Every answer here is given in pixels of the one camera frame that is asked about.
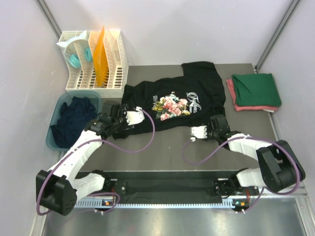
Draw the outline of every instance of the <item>metal frame pole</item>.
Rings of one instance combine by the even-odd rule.
[[[290,20],[294,10],[297,8],[298,4],[301,2],[301,0],[293,0],[288,7],[286,13],[284,14],[283,18],[281,19],[275,33],[273,34],[272,38],[270,39],[267,47],[265,48],[264,52],[262,53],[257,65],[255,66],[256,71],[258,72],[264,62],[266,61],[268,55],[270,54],[272,48],[276,44],[277,40],[279,39],[282,31],[284,30],[285,26],[287,25],[288,21]]]
[[[49,10],[45,0],[35,0],[37,2],[39,8],[43,12],[44,16],[46,17],[46,20],[48,21],[51,29],[54,31],[57,39],[60,38],[62,31],[60,30],[59,25],[57,24],[53,14]]]

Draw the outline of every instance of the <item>gray table surface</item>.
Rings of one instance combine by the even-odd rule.
[[[238,130],[254,137],[262,137],[274,140],[273,130],[266,111],[241,111],[235,112],[231,96],[226,86],[226,80],[232,74],[253,73],[251,64],[217,64],[217,71],[223,80],[225,87],[225,110],[231,130]],[[158,66],[131,66],[129,68],[129,85],[137,85],[143,80],[155,81],[165,77],[182,76],[180,65]],[[129,136],[124,140],[113,140],[116,145],[138,150],[150,140],[151,133]],[[143,152],[128,154],[102,145],[86,162],[82,171],[95,169],[108,171],[152,171],[152,170],[238,170],[249,167],[256,168],[258,163],[253,159],[239,153],[221,149],[211,160],[200,166],[192,166],[181,158],[181,149],[190,138],[189,127],[176,127],[156,133],[153,143]],[[217,142],[197,141],[185,150],[186,156],[191,161],[199,161],[205,158],[218,146]]]

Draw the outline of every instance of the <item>t-shirt sleeve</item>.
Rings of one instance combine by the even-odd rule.
[[[182,68],[185,77],[193,77],[199,73],[209,73],[209,70],[216,71],[215,65],[207,61],[184,63]]]

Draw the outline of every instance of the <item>stack of folded clothes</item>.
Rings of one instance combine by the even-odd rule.
[[[274,112],[281,106],[272,74],[232,75],[232,79],[226,82],[237,112],[242,110]]]

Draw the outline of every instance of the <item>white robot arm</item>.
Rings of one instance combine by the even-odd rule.
[[[67,215],[81,198],[95,191],[109,190],[110,179],[102,171],[93,171],[81,179],[75,177],[91,154],[102,145],[101,140],[106,140],[117,130],[129,129],[141,123],[144,115],[140,107],[135,111],[127,111],[120,104],[111,101],[105,103],[103,109],[105,112],[89,122],[77,142],[58,163],[48,171],[42,170],[37,174],[36,197],[39,198],[40,205]],[[40,189],[49,174],[51,176],[41,192]]]
[[[236,175],[236,187],[267,187],[272,192],[279,192],[305,178],[300,162],[286,141],[270,143],[231,131],[223,115],[211,117],[211,124],[192,127],[190,132],[193,142],[196,139],[216,140],[225,149],[259,162],[259,168],[245,169]]]

